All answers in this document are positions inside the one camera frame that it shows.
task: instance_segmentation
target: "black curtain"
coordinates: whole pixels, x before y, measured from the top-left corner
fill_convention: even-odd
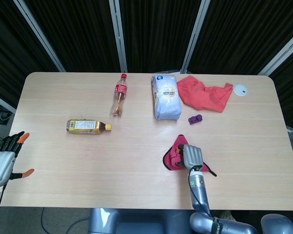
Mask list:
[[[0,98],[17,107],[26,77],[58,71],[12,0],[0,0]]]
[[[68,72],[120,72],[108,0],[26,0]]]
[[[129,72],[180,70],[199,0],[121,0]]]
[[[293,128],[293,54],[271,75],[286,125]]]
[[[293,0],[212,0],[188,71],[257,75],[293,37]]]

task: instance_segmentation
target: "black strap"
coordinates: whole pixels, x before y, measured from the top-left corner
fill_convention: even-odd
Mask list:
[[[207,169],[209,170],[209,172],[210,172],[213,176],[217,177],[217,174],[216,174],[215,172],[213,172],[213,171],[210,169],[210,167],[209,167],[206,163],[204,163],[204,165],[207,167]]]
[[[166,154],[165,154],[164,157],[163,157],[163,164],[164,164],[164,166],[165,166],[168,170],[170,170],[170,171],[171,171],[171,168],[169,168],[169,167],[165,164],[165,157],[166,157],[167,154],[170,153],[171,149],[172,149],[172,146],[170,147],[170,149],[166,152]]]

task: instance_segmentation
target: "robot finger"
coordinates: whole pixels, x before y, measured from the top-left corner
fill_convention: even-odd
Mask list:
[[[15,147],[16,142],[20,139],[20,137],[24,134],[24,132],[20,132],[13,136],[7,136],[0,142],[0,151],[8,151]]]
[[[32,169],[29,169],[27,172],[24,172],[24,173],[11,173],[10,180],[26,178],[26,177],[30,176],[33,172],[34,172],[34,169],[32,168]]]
[[[10,140],[11,140],[11,137],[10,136],[7,136],[6,138],[4,138],[1,143],[0,143],[0,152],[1,151],[4,151],[7,146],[9,145],[10,143]]]
[[[29,133],[25,133],[23,136],[21,136],[21,138],[16,142],[15,147],[13,148],[13,152],[15,153],[15,157],[18,156],[22,145],[24,144],[24,142],[26,141],[26,139],[29,137]]]
[[[13,151],[14,147],[15,147],[16,144],[17,144],[17,141],[20,139],[20,137],[21,137],[24,133],[25,133],[25,132],[22,131],[22,132],[20,132],[20,133],[18,133],[18,134],[15,134],[15,135],[11,136],[12,139],[11,139],[11,141],[10,141],[10,144],[9,144],[8,148],[7,148],[7,151]]]

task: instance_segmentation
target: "red cloth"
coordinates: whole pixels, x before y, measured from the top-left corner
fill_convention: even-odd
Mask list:
[[[163,157],[163,163],[169,170],[175,171],[184,169],[184,167],[178,165],[178,163],[183,162],[183,158],[180,154],[176,153],[177,147],[180,144],[188,145],[188,141],[184,137],[184,135],[179,135],[177,137],[172,147],[167,151],[167,153]],[[201,171],[209,172],[209,169],[204,164]]]
[[[206,87],[203,82],[188,76],[177,82],[178,93],[184,104],[197,110],[223,112],[232,93],[232,84],[225,87]]]

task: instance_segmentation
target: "purple toy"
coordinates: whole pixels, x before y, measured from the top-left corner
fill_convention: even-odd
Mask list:
[[[197,115],[197,116],[192,116],[191,118],[188,119],[190,124],[194,124],[194,123],[198,123],[201,122],[202,116],[201,115]]]

